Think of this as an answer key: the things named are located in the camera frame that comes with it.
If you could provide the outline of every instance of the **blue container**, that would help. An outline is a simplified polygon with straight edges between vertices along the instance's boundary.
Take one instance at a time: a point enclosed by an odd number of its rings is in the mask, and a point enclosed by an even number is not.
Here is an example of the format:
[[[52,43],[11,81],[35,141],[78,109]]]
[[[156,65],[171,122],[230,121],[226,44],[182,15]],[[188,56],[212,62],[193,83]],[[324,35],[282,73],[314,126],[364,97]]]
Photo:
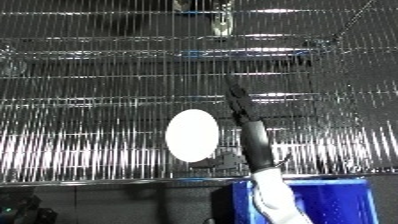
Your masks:
[[[286,182],[296,205],[314,224],[378,224],[369,184],[365,179],[297,180]],[[235,224],[268,224],[251,199],[252,184],[233,184]]]

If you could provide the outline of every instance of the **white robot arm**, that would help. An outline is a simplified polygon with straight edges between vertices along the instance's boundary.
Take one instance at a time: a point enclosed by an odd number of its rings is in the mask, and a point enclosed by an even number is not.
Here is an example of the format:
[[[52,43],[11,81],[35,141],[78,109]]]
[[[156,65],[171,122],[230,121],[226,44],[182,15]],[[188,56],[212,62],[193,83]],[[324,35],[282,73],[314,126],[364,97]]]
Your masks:
[[[269,168],[252,175],[255,183],[253,201],[257,210],[272,224],[311,224],[295,204],[292,189],[283,181],[279,168]]]

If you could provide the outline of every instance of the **wire grid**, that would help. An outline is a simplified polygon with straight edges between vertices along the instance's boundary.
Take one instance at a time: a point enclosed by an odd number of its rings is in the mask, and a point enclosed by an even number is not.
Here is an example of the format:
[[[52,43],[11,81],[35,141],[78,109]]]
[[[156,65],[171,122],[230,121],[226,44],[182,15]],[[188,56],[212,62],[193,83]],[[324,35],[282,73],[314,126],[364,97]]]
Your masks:
[[[286,176],[394,173],[398,2],[235,0],[234,32],[214,36],[211,1],[4,0],[0,3],[0,182],[62,184],[231,178],[244,164],[193,169],[164,132],[186,109],[220,125],[212,158],[240,155],[224,99],[239,77],[267,122]]]

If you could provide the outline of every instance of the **white ball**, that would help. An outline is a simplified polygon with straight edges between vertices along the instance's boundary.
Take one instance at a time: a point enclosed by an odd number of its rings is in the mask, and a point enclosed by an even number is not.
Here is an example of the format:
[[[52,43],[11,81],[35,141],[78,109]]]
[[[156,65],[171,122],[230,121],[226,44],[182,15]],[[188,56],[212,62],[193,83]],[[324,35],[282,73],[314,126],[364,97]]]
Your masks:
[[[175,116],[166,130],[170,152],[185,162],[198,162],[217,148],[219,131],[216,120],[202,110],[186,110]]]

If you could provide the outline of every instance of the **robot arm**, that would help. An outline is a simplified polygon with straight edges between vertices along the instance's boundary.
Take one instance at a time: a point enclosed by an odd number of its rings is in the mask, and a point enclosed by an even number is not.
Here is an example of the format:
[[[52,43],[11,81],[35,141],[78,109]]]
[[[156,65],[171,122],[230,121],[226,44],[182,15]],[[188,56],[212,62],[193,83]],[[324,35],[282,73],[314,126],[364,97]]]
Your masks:
[[[290,187],[275,166],[264,122],[252,109],[250,96],[227,75],[227,100],[235,123],[242,127],[242,147],[255,184],[253,200],[272,224],[311,224],[295,205]]]

